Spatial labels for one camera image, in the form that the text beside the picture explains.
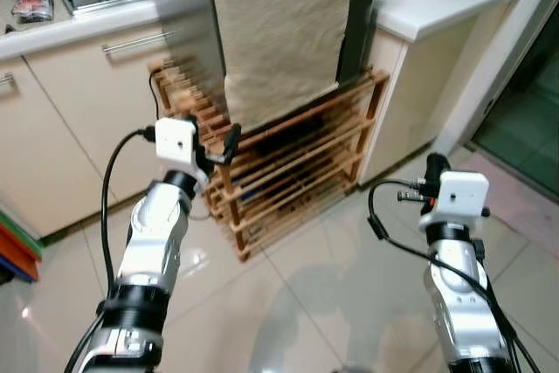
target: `black cable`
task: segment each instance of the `black cable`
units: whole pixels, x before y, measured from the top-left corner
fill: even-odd
[[[409,246],[401,244],[398,241],[396,241],[396,240],[394,240],[390,237],[390,235],[388,234],[388,232],[384,228],[382,222],[380,221],[380,219],[376,215],[375,208],[374,208],[375,190],[376,190],[376,188],[378,188],[379,186],[384,185],[384,184],[403,185],[403,186],[406,186],[408,188],[416,189],[416,185],[414,183],[408,183],[408,182],[397,180],[397,179],[385,179],[385,180],[381,180],[381,181],[377,181],[376,183],[373,183],[373,185],[371,186],[370,191],[369,191],[369,222],[371,223],[371,227],[373,227],[373,224],[374,224],[378,228],[379,231],[374,229],[376,235],[379,238],[386,240],[387,242],[389,242],[391,245],[395,246],[396,248],[401,249],[402,251],[405,251],[407,253],[415,255],[419,258],[426,259],[427,261],[432,263],[434,266],[438,266],[439,268],[444,268],[446,270],[451,271],[452,273],[455,273],[462,280],[464,280],[466,283],[468,283],[468,285],[473,289],[473,291],[476,292],[483,300],[486,301],[487,305],[489,306],[489,308],[490,308],[490,310],[491,310],[491,312],[492,312],[492,314],[495,318],[495,322],[497,323],[497,326],[499,327],[499,330],[501,331],[501,333],[504,335],[505,340],[507,341],[507,343],[510,343],[513,346],[516,343],[518,345],[518,348],[520,349],[521,353],[526,358],[526,360],[527,360],[528,364],[530,365],[530,368],[532,369],[532,371],[534,371],[534,373],[541,373],[540,370],[538,369],[538,367],[535,365],[534,360],[532,359],[532,357],[530,356],[530,354],[526,350],[526,347],[524,347],[524,345],[521,343],[520,339],[518,338],[518,335],[516,334],[516,331],[514,330],[514,327],[512,326],[512,324],[510,323],[508,318],[505,316],[503,310],[500,308],[499,302],[497,301],[497,298],[495,297],[495,294],[493,292],[493,289],[491,288],[491,284],[489,283],[489,281],[487,281],[487,290],[486,290],[477,280],[473,279],[472,277],[470,277],[467,274],[462,273],[460,270],[454,268],[453,266],[450,266],[450,265],[446,264],[445,262],[436,259],[434,256],[428,255],[424,252],[420,252],[418,250],[410,248]],[[521,372],[520,365],[518,363],[518,357],[515,355],[515,350],[509,350],[509,351],[512,351],[512,353],[511,353],[511,357],[512,357],[511,363],[515,363],[518,366],[518,367],[515,367],[515,368],[516,368],[516,371],[520,373]]]
[[[155,91],[154,91],[154,86],[151,84],[155,74],[157,73],[157,70],[154,70],[153,72],[151,72],[149,74],[149,79],[148,79],[148,83],[149,83],[149,90],[151,91],[151,95],[154,97],[154,102],[155,102],[155,120],[159,120],[159,102],[157,102],[157,96],[155,95]]]
[[[114,285],[113,261],[111,260],[111,250],[108,247],[107,233],[108,184],[111,179],[111,173],[113,172],[116,156],[118,156],[128,140],[136,135],[143,135],[145,131],[146,130],[143,128],[135,130],[121,140],[121,142],[116,146],[116,149],[114,149],[111,158],[108,160],[107,170],[105,171],[105,176],[103,177],[103,188],[101,191],[101,246],[103,247],[103,259],[105,260],[105,269],[107,271],[107,298],[110,298]]]
[[[516,347],[514,346],[514,339],[508,340],[507,339],[507,347],[508,347],[508,356],[510,357],[510,361],[513,364],[513,369],[515,371],[521,371],[521,364],[518,361],[518,355],[516,354]]]
[[[524,358],[526,359],[526,361],[528,362],[528,365],[530,366],[530,369],[532,369],[536,373],[540,373],[540,370],[538,369],[538,366],[535,365],[534,359],[532,358],[532,356],[530,355],[530,353],[528,352],[528,350],[526,349],[526,347],[522,343],[521,339],[518,336],[516,336],[514,338],[514,342],[516,343],[516,345],[518,345],[518,348],[521,351]]]
[[[70,356],[70,360],[68,360],[68,363],[66,364],[66,367],[64,368],[64,373],[72,373],[72,370],[73,370],[74,366],[78,362],[79,355],[81,354],[81,352],[84,350],[87,343],[91,339],[91,336],[93,335],[93,332],[95,332],[95,329],[97,329],[99,327],[99,325],[101,324],[101,321],[103,321],[103,313],[102,312],[97,316],[97,318],[95,318],[95,321],[93,321],[93,323],[87,329],[84,336],[82,336],[81,340],[79,340],[78,345],[76,346],[76,348],[72,352],[72,355]]]

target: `beige towel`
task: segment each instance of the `beige towel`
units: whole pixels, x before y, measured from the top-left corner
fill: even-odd
[[[349,0],[215,0],[231,120],[255,128],[337,86]]]

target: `wooden slat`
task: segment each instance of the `wooden slat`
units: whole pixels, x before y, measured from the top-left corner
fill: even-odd
[[[373,89],[373,95],[369,101],[369,106],[367,108],[367,113],[365,114],[365,118],[372,120],[375,117],[376,110],[378,108],[378,102],[382,96],[384,87],[386,85],[386,80],[384,79],[382,82],[376,83]],[[362,153],[365,150],[365,146],[369,140],[371,132],[371,126],[364,128],[361,133],[359,134],[359,139],[357,140],[357,144],[355,146],[355,150],[357,153]],[[357,180],[357,174],[359,173],[359,168],[362,162],[355,162],[352,167],[351,171],[349,172],[349,179],[351,181]]]
[[[332,156],[328,156],[328,159],[323,159],[321,161],[321,163],[324,163],[324,161],[330,160],[330,159],[332,159]],[[308,177],[302,178],[302,179],[297,179],[295,176],[289,176],[288,179],[290,179],[293,182],[292,185],[289,185],[287,188],[282,189],[277,194],[275,194],[273,197],[266,197],[259,204],[252,205],[250,207],[250,209],[243,214],[243,217],[244,218],[249,218],[251,216],[254,216],[254,215],[258,214],[260,211],[264,210],[270,204],[273,204],[277,200],[280,200],[281,198],[287,196],[290,192],[295,191],[299,188],[305,187],[305,185],[308,182],[312,182],[316,177],[320,177],[320,176],[324,175],[325,173],[327,173],[328,172],[328,165],[326,165],[322,168],[320,168],[320,165],[313,165],[312,167],[304,168],[303,170],[311,171],[312,175],[309,175]]]
[[[238,216],[238,207],[236,201],[231,201],[229,203],[231,210],[231,220],[234,225],[238,226],[240,224],[240,217]]]
[[[287,150],[284,151],[284,153],[282,154],[283,157],[280,159],[276,159],[273,160],[272,163],[267,164],[265,167],[260,167],[258,170],[256,170],[255,172],[252,172],[249,176],[244,176],[241,181],[239,182],[239,184],[246,186],[248,183],[252,182],[255,179],[258,179],[264,175],[266,175],[267,173],[269,173],[270,171],[277,169],[283,165],[285,165],[288,162],[291,162],[299,157],[301,157],[302,155],[304,155],[305,153],[307,153],[308,151],[312,150],[312,149],[317,149],[319,148],[322,144],[329,142],[330,140],[333,140],[335,137],[337,137],[338,135],[350,130],[351,128],[357,127],[358,122],[357,121],[349,121],[346,122],[346,124],[342,125],[341,127],[337,128],[334,131],[330,131],[327,134],[321,134],[317,137],[316,139],[313,140],[313,142],[308,143],[305,147],[303,148],[295,148],[293,151],[291,151],[290,153],[287,153]],[[262,162],[268,162],[267,159],[262,159]],[[237,175],[235,175],[235,177],[240,176],[243,172],[238,172]]]
[[[343,163],[343,165],[347,165],[348,163],[353,162],[356,159],[361,159],[362,156],[361,155],[357,155],[354,156],[352,159],[349,159],[347,161],[345,161]],[[290,201],[294,200],[297,197],[300,197],[302,194],[304,194],[306,191],[311,190],[313,187],[319,185],[320,183],[323,183],[324,181],[328,180],[329,178],[331,178],[332,176],[336,175],[337,173],[343,171],[343,165],[341,166],[339,163],[335,164],[333,166],[333,168],[331,168],[326,174],[318,177],[317,179],[315,179],[312,183],[310,183],[309,185],[305,185],[303,188],[298,189],[297,191],[295,191],[292,195],[290,195],[289,197],[285,197],[282,200],[278,201],[277,203],[270,205],[269,207],[267,207],[264,211],[261,211],[258,215],[252,217],[252,218],[248,218],[248,219],[243,219],[241,220],[241,223],[239,225],[234,225],[234,224],[229,224],[229,226],[231,227],[231,229],[234,232],[237,231],[242,231],[244,229],[246,229],[247,227],[249,227],[252,224],[255,224],[256,222],[258,222],[261,218],[263,218],[265,215],[271,213],[272,211],[278,209],[279,207],[281,207],[282,205],[285,205],[287,203],[289,203]]]
[[[288,229],[304,223],[320,211],[339,201],[344,196],[343,191],[345,189],[346,187],[343,184],[338,183],[322,192],[318,197],[315,197],[311,205],[304,206],[298,211],[293,211],[286,215],[270,216],[270,223],[266,223],[265,228],[249,237],[245,249],[242,252],[238,252],[238,255],[246,255],[262,246],[270,245],[277,239],[285,236]]]
[[[336,138],[334,138],[334,140],[331,140],[330,142],[327,142],[326,144],[323,144],[322,146],[320,146],[317,149],[313,149],[310,152],[305,153],[303,156],[301,156],[298,159],[295,159],[294,161],[291,161],[290,163],[287,163],[285,165],[283,165],[282,167],[276,169],[275,171],[262,176],[260,179],[258,179],[257,181],[254,181],[253,183],[250,183],[249,185],[244,186],[241,189],[235,189],[235,191],[229,195],[229,194],[225,194],[225,199],[227,200],[232,200],[235,198],[239,198],[240,196],[244,195],[246,192],[254,190],[255,188],[259,187],[260,185],[262,185],[263,183],[267,183],[268,181],[274,179],[276,176],[284,173],[285,171],[294,168],[295,166],[298,166],[299,164],[312,159],[313,157],[317,156],[318,154],[322,153],[325,150],[330,149],[331,147],[333,147],[336,144],[339,144],[340,142],[348,139],[349,137],[351,137],[352,135],[355,135],[356,133],[359,132],[359,130],[362,129],[362,127],[370,125],[372,123],[372,121],[368,121],[363,123],[363,126],[359,126],[356,128],[353,128],[351,130],[349,130],[347,133],[343,134],[343,135],[339,135]]]
[[[256,201],[257,199],[261,198],[262,196],[265,196],[266,194],[271,193],[272,191],[274,191],[275,189],[279,188],[280,186],[286,184],[286,183],[296,183],[298,185],[300,185],[300,176],[302,174],[304,174],[305,172],[308,171],[313,171],[315,170],[317,167],[320,167],[325,161],[328,161],[330,159],[332,159],[333,155],[337,152],[340,151],[341,148],[336,148],[334,150],[332,150],[329,154],[324,155],[324,156],[320,156],[318,159],[313,160],[312,162],[310,162],[307,165],[304,165],[302,168],[296,170],[295,172],[289,172],[287,173],[285,176],[280,176],[279,180],[277,182],[275,182],[274,184],[266,187],[264,190],[261,190],[257,193],[255,193],[253,196],[250,196],[249,198],[247,198],[246,200],[241,200],[241,204],[243,205],[243,207],[250,207],[253,208],[257,203],[260,203],[261,200]]]
[[[259,162],[253,161],[254,152],[252,149],[247,149],[236,156],[231,168],[237,168],[240,166],[240,163],[244,161],[249,161],[251,167],[259,166],[259,164],[264,160],[273,159],[276,155],[284,155],[287,150],[298,147],[303,142],[309,142],[311,139],[324,135],[328,132],[332,132],[336,127],[340,127],[343,124],[346,124],[350,119],[354,119],[356,117],[358,118],[358,113],[351,109],[342,110],[337,118],[332,115],[324,114],[321,117],[323,119],[323,126],[319,128],[319,131],[305,133],[301,138],[295,139],[293,142],[286,144],[283,148],[269,153],[266,156],[259,156]]]
[[[329,199],[332,197],[333,192],[337,193],[337,195],[340,195],[340,192],[347,189],[347,184],[338,183],[335,179],[336,178],[333,178],[330,181],[326,181],[325,183],[315,187],[314,189],[301,196],[298,200],[296,200],[297,204],[302,204],[297,210],[278,210],[276,213],[270,214],[265,220],[263,220],[264,228],[259,229],[258,227],[256,227],[248,229],[249,244],[254,244],[255,239],[258,240],[258,238],[262,236],[263,231],[266,232],[277,230],[279,225],[283,225],[285,222],[289,224],[290,221],[293,220],[302,221],[307,218],[305,216],[308,216],[309,212],[312,212],[313,210],[317,210],[319,208],[323,208],[325,205],[331,204]]]
[[[214,133],[215,133],[216,137],[224,137],[224,135],[226,135],[230,131],[231,131],[231,124],[227,124],[226,126],[215,129]]]
[[[219,175],[224,180],[225,190],[229,193],[233,192],[233,185],[231,183],[231,177],[229,176],[229,168],[224,168],[223,166],[218,166]]]
[[[208,124],[209,126],[216,126],[217,124],[221,124],[225,122],[226,119],[223,115],[216,115],[215,117],[211,117],[207,120],[204,120],[204,124]]]
[[[217,108],[215,106],[211,105],[211,106],[209,106],[209,107],[207,107],[207,108],[205,108],[201,111],[198,111],[198,113],[202,118],[205,119],[205,118],[210,117],[211,115],[216,115],[217,114]]]
[[[196,101],[196,106],[192,109],[195,111],[199,111],[201,109],[207,108],[211,106],[211,102],[208,98],[202,98]]]
[[[264,156],[253,153],[251,155],[251,158],[245,159],[246,162],[244,160],[241,164],[237,163],[231,166],[231,177],[238,178],[241,175],[243,175],[245,172],[248,172],[255,168],[261,168],[263,165],[277,159],[280,156],[283,156],[281,160],[282,162],[284,161],[289,162],[289,160],[294,159],[296,156],[301,155],[304,152],[304,150],[300,149],[301,145],[308,144],[309,142],[312,142],[311,144],[315,144],[316,142],[323,140],[324,136],[327,135],[328,133],[332,133],[333,129],[335,129],[335,127],[326,126],[324,129],[321,129],[321,131],[319,132],[304,135],[300,139],[297,139],[292,143],[287,144],[283,148],[280,148]],[[245,181],[250,182],[251,179],[252,178],[246,178]]]
[[[247,148],[250,148],[257,143],[262,142],[264,139],[270,137],[271,135],[276,135],[277,133],[287,128],[293,127],[304,120],[314,117],[315,115],[320,114],[326,111],[327,109],[335,107],[336,105],[345,101],[347,98],[350,98],[359,93],[364,93],[367,91],[367,89],[372,87],[374,83],[375,82],[373,79],[368,79],[367,81],[363,82],[360,86],[349,89],[347,92],[340,94],[339,96],[333,98],[332,100],[329,100],[317,107],[313,107],[308,111],[305,111],[304,113],[298,114],[293,118],[290,118],[287,121],[281,122],[280,124],[274,126],[273,128],[270,128],[262,133],[258,133],[257,135],[254,135],[252,137],[249,137],[248,139],[243,140],[241,143],[239,143],[238,149],[245,150]]]

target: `cabinet handle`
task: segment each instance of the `cabinet handle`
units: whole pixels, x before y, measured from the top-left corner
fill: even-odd
[[[3,77],[0,78],[0,85],[11,85],[14,82],[14,75],[11,73],[6,73]]]
[[[128,41],[127,43],[122,43],[118,45],[110,45],[110,46],[102,45],[101,50],[106,56],[110,56],[111,54],[114,54],[116,52],[124,52],[126,50],[130,50],[139,47],[141,45],[154,43],[155,41],[159,41],[161,39],[167,38],[168,35],[169,32],[164,32],[163,34],[151,35],[149,37],[135,39],[134,41]]]

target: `white wall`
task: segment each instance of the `white wall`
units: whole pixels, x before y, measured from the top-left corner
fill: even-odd
[[[450,112],[433,149],[443,154],[449,154],[459,145],[464,134],[471,127],[472,121],[476,118],[480,119],[480,111],[483,112],[482,104],[500,94],[507,80],[504,81],[504,84],[499,84],[501,86],[495,86],[494,82],[499,74],[502,74],[503,66],[507,64],[507,61],[508,66],[514,66],[514,63],[510,62],[511,54],[514,53],[522,36],[526,36],[530,18],[534,15],[540,1],[519,0],[511,10],[464,86],[460,99]]]

